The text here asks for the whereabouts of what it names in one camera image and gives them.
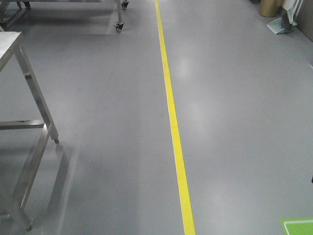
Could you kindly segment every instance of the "epoxy floor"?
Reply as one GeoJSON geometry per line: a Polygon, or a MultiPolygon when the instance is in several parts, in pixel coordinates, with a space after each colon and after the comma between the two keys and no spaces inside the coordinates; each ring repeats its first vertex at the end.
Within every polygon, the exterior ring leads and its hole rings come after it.
{"type": "MultiPolygon", "coordinates": [[[[313,44],[274,35],[247,0],[161,0],[165,41],[199,235],[282,234],[312,216],[313,44]]],[[[7,14],[13,14],[12,4],[7,14]]],[[[48,142],[26,212],[30,235],[181,235],[153,0],[32,3],[22,31],[61,145],[48,142]]],[[[38,118],[12,58],[0,119],[38,118]]],[[[0,132],[10,190],[38,130],[0,132]]],[[[24,234],[12,221],[0,234],[24,234]]]]}

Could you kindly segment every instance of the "wheeled cart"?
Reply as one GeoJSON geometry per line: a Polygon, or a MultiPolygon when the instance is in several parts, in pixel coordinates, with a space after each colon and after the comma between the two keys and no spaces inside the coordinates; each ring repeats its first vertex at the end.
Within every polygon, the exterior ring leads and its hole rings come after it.
{"type": "Polygon", "coordinates": [[[27,203],[49,137],[56,143],[59,143],[59,140],[51,114],[23,49],[22,34],[18,32],[0,32],[0,72],[13,54],[15,54],[23,71],[43,120],[2,121],[0,122],[0,130],[42,128],[42,133],[30,163],[22,170],[21,184],[16,185],[13,195],[8,193],[0,177],[0,218],[12,217],[21,228],[30,230],[31,221],[24,213],[24,207],[27,203]]]}
{"type": "MultiPolygon", "coordinates": [[[[25,1],[25,0],[1,0],[0,4],[0,26],[6,30],[7,27],[7,22],[8,20],[4,18],[4,13],[6,9],[8,8],[10,2],[17,2],[18,7],[21,9],[22,4],[21,2],[24,3],[26,8],[30,8],[30,1],[25,1]]],[[[121,3],[121,0],[31,0],[31,2],[116,2],[117,4],[117,14],[118,14],[118,22],[115,25],[116,31],[120,32],[122,31],[122,28],[124,26],[124,22],[122,20],[122,9],[126,10],[128,6],[128,1],[123,0],[121,3]]]]}

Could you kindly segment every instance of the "green floor marking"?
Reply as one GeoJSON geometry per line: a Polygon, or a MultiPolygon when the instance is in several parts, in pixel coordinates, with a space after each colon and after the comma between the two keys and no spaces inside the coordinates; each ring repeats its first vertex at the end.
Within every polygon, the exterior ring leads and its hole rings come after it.
{"type": "Polygon", "coordinates": [[[313,217],[281,219],[285,235],[313,235],[313,217]]]}

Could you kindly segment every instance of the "yellow tape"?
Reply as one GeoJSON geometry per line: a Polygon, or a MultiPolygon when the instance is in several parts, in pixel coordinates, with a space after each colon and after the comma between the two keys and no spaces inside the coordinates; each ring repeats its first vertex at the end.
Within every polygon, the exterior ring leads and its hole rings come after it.
{"type": "Polygon", "coordinates": [[[195,223],[194,223],[194,218],[192,214],[190,195],[189,195],[189,189],[188,189],[188,183],[187,183],[187,175],[186,175],[186,170],[185,170],[185,163],[184,163],[181,142],[180,142],[179,127],[178,127],[178,121],[177,121],[177,115],[176,115],[176,109],[175,109],[171,74],[170,74],[170,68],[168,66],[166,45],[165,45],[160,6],[159,6],[158,0],[156,0],[156,16],[157,16],[157,26],[158,26],[163,70],[164,70],[167,105],[168,105],[168,110],[169,110],[172,140],[173,140],[173,146],[174,146],[174,155],[175,155],[176,173],[177,173],[179,196],[180,196],[180,206],[181,206],[181,212],[182,212],[182,221],[184,225],[185,234],[196,235],[195,223]]]}

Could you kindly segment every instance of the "table top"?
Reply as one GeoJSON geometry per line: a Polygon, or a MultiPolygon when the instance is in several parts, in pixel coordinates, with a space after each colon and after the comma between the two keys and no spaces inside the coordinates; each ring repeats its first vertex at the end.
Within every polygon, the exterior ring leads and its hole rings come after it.
{"type": "Polygon", "coordinates": [[[0,32],[0,71],[22,42],[20,32],[0,32]]]}

